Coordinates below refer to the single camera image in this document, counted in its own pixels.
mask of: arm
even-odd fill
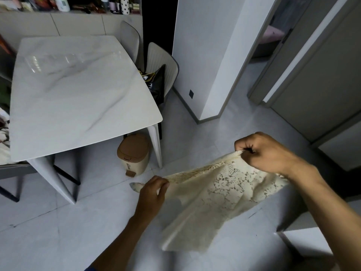
[[[236,141],[235,150],[245,150],[241,157],[249,165],[288,178],[301,193],[341,270],[361,270],[361,217],[327,185],[316,167],[261,132]]]
[[[122,271],[130,255],[152,219],[164,202],[169,183],[158,176],[151,178],[141,189],[137,208],[123,232],[90,265],[96,271]]]

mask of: cream lace fabric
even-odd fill
[[[288,182],[273,173],[248,165],[242,151],[225,155],[212,164],[165,177],[170,185],[165,198],[178,198],[183,211],[162,233],[165,251],[208,249],[223,223],[268,196]],[[131,183],[139,192],[142,183]]]

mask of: marble tabletop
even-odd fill
[[[10,120],[11,159],[23,161],[155,125],[162,116],[114,36],[57,36],[22,39]]]

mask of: tiled floor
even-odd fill
[[[271,109],[248,101],[246,92],[263,66],[249,64],[223,116],[201,125],[170,92],[163,114],[161,170],[152,154],[144,174],[127,178],[116,156],[122,140],[118,137],[57,155],[56,164],[82,182],[77,189],[64,180],[77,196],[76,205],[68,204],[38,174],[1,180],[1,186],[13,193],[22,182],[22,191],[18,203],[0,196],[0,270],[84,270],[133,214],[138,196],[129,188],[130,182],[204,165],[229,153],[236,139],[255,131],[269,133],[331,177],[332,169],[299,133]],[[284,188],[228,221],[206,253],[160,251],[161,226],[156,219],[142,236],[129,270],[287,270],[291,255],[274,232],[298,213],[299,206],[300,197],[292,187]]]

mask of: brown trash can lid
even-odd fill
[[[117,155],[129,163],[139,163],[149,152],[149,142],[145,135],[127,136],[119,145]]]

